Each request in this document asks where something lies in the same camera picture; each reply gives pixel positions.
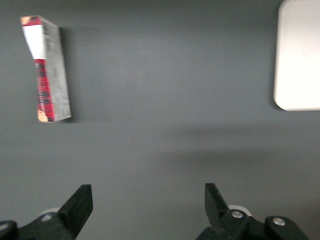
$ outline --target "gray table surface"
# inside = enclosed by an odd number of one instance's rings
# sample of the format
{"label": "gray table surface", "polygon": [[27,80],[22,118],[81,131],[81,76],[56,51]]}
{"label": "gray table surface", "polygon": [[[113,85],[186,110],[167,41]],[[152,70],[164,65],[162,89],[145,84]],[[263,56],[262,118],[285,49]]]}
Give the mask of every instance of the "gray table surface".
{"label": "gray table surface", "polygon": [[[92,184],[79,240],[193,240],[205,183],[320,236],[320,112],[273,101],[280,0],[0,1],[0,219]],[[61,26],[73,118],[37,122],[21,16]]]}

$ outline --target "red and white box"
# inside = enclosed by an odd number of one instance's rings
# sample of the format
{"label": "red and white box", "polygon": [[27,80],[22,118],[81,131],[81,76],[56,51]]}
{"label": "red and white box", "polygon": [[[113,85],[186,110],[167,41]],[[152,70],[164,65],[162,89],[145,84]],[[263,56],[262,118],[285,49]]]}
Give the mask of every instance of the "red and white box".
{"label": "red and white box", "polygon": [[41,16],[21,17],[21,24],[38,73],[38,121],[52,123],[70,118],[59,27]]}

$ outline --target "box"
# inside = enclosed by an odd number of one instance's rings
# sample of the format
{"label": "box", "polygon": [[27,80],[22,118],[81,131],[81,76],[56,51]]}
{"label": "box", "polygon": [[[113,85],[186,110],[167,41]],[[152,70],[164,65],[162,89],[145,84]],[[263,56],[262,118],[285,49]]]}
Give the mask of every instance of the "box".
{"label": "box", "polygon": [[68,119],[71,110],[59,27],[41,16],[20,20],[37,71],[38,121]]}

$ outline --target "white rounded rectangle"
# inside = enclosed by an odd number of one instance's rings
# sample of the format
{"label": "white rounded rectangle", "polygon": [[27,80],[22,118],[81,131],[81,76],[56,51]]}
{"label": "white rounded rectangle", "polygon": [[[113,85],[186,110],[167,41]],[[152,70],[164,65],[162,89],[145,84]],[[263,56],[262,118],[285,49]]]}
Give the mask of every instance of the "white rounded rectangle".
{"label": "white rounded rectangle", "polygon": [[279,9],[274,100],[286,111],[320,110],[320,0]]}

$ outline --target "barcode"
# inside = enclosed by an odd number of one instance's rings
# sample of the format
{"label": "barcode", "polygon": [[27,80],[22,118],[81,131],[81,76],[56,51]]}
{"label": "barcode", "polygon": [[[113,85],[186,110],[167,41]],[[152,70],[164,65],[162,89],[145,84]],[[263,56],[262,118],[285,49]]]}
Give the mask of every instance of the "barcode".
{"label": "barcode", "polygon": [[46,51],[50,52],[51,51],[51,47],[50,47],[50,39],[46,39],[45,40],[45,47],[46,47]]}
{"label": "barcode", "polygon": [[42,23],[42,26],[43,26],[43,33],[45,35],[48,35],[48,28],[47,28],[47,24],[45,22]]}

